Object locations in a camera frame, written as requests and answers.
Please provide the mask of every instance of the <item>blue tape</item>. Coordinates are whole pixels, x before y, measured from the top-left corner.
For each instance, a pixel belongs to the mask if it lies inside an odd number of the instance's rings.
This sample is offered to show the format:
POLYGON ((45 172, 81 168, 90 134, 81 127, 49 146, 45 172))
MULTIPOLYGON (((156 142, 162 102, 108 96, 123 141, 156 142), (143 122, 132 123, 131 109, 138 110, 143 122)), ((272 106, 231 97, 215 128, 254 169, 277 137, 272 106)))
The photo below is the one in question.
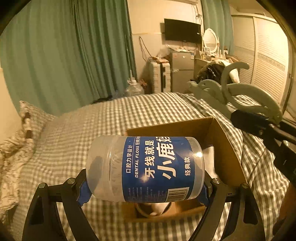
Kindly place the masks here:
POLYGON ((205 184, 202 186, 202 190, 201 190, 200 194, 197 196, 197 200, 200 203, 203 203, 206 207, 208 207, 210 205, 210 199, 209 199, 207 187, 205 184))
POLYGON ((80 206, 82 206, 83 204, 87 203, 90 200, 91 196, 92 196, 91 190, 89 189, 87 181, 85 181, 80 186, 79 197, 77 199, 77 202, 79 203, 80 206))

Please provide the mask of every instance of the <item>barcode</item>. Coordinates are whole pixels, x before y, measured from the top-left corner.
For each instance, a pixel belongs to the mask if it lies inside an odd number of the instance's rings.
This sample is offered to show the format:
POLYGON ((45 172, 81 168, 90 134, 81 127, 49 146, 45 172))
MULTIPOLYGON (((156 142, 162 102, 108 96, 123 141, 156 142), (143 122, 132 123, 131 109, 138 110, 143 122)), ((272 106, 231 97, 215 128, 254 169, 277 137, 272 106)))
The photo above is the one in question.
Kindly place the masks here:
POLYGON ((168 189, 168 195, 165 202, 183 201, 187 196, 188 190, 189 187, 168 189))

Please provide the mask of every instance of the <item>blue label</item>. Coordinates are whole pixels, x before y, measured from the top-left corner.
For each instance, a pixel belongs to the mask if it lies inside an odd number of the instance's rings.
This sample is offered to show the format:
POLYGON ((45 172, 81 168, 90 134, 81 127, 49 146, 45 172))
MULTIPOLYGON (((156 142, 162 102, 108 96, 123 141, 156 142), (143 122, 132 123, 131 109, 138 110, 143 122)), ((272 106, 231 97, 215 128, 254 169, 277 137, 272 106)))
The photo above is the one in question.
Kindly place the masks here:
POLYGON ((189 198, 194 158, 185 137, 127 137, 122 188, 127 202, 174 202, 189 198))

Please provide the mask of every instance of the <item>television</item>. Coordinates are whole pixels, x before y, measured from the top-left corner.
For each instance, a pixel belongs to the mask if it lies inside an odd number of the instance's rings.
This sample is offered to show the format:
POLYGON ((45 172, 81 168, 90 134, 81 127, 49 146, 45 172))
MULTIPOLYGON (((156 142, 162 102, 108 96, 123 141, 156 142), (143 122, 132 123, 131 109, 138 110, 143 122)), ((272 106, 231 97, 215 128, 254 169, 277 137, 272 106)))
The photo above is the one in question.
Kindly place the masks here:
POLYGON ((200 44, 200 24, 165 18, 165 40, 200 44))

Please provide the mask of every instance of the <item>plastic bag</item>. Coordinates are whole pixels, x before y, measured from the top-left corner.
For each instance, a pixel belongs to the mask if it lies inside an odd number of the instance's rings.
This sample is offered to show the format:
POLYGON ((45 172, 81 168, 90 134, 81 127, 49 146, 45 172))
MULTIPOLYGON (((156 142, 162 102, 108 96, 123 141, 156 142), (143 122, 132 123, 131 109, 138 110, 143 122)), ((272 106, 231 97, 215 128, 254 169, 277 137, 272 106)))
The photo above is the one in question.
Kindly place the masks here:
POLYGON ((131 78, 128 80, 128 83, 129 83, 129 86, 126 88, 125 94, 124 94, 126 97, 144 94, 143 87, 140 85, 140 83, 138 83, 135 80, 135 78, 132 76, 132 73, 131 73, 131 78))
POLYGON ((161 48, 159 53, 157 54, 157 57, 165 58, 166 56, 168 56, 170 54, 169 48, 171 48, 170 45, 166 45, 165 47, 161 48))

